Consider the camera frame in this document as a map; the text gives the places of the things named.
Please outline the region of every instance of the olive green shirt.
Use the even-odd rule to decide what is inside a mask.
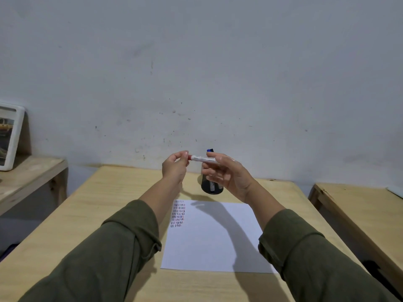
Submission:
[[[160,250],[154,212],[134,200],[67,254],[20,302],[123,301],[136,274]],[[292,210],[267,223],[259,251],[296,301],[398,301]]]

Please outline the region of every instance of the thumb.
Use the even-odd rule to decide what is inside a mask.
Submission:
[[[228,156],[218,156],[216,157],[216,161],[223,165],[228,167],[231,171],[235,172],[235,173],[239,173],[243,166],[242,164],[240,164],[239,162],[235,161],[234,159],[228,157]]]
[[[184,151],[182,154],[182,157],[179,159],[178,163],[183,164],[184,166],[186,166],[187,164],[187,157],[189,156],[189,152],[188,151]]]

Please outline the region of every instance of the rolled-up sleeve cuff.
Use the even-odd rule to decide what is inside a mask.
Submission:
[[[129,202],[102,224],[108,222],[119,223],[136,235],[141,247],[141,257],[144,260],[149,260],[157,251],[161,251],[157,218],[144,201]]]
[[[292,210],[285,209],[273,216],[259,238],[259,252],[280,273],[297,244],[310,235],[321,235]]]

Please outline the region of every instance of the person's right hand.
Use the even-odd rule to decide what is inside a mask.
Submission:
[[[246,203],[246,195],[255,181],[250,173],[231,157],[218,152],[207,152],[208,157],[216,158],[217,164],[203,163],[201,173],[206,179],[224,186],[232,195]]]

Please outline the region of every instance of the marker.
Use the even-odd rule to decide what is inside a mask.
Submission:
[[[200,157],[200,156],[189,155],[187,157],[187,159],[192,160],[192,161],[197,161],[197,162],[206,162],[206,163],[211,163],[211,164],[219,164],[216,161],[216,158],[210,158],[210,157]]]

